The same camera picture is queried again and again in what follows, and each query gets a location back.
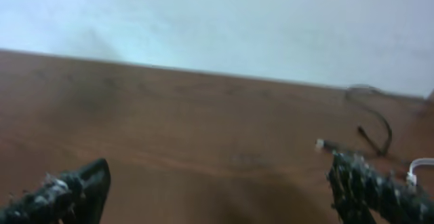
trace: white cable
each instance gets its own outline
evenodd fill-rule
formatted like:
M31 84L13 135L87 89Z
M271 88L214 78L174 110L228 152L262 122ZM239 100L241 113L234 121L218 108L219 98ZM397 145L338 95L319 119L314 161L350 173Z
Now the white cable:
M410 164L410 169L407 173L407 184L414 188L417 186L417 177L413 171L418 166L434 166L434 158L420 158L413 160L413 162Z

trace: white wall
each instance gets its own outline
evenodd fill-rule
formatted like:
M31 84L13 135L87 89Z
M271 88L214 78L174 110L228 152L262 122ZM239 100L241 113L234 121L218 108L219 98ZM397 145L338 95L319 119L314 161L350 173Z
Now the white wall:
M0 0L0 48L427 96L433 3Z

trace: brown wooden surface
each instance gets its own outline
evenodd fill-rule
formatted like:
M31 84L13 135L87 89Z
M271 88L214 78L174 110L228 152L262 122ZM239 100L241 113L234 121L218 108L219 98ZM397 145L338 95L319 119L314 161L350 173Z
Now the brown wooden surface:
M1 203L47 171L105 157L103 223L337 223L332 158L314 142L368 149L359 124L385 138L341 90L12 52L0 52L0 74ZM360 99L390 120L392 153L434 156L427 103Z

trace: wooden table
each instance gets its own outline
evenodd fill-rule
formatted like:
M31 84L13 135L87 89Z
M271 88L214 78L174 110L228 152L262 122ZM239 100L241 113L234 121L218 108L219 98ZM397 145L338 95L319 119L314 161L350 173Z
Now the wooden table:
M105 157L102 223L337 223L314 142L368 150L359 124L385 138L342 90L6 51L0 74L1 203ZM390 121L392 153L434 156L431 105L360 99Z

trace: light blue wall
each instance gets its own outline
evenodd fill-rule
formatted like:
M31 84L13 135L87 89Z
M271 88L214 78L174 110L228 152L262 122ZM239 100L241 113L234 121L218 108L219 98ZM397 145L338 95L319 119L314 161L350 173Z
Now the light blue wall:
M433 3L0 0L0 48L427 96Z

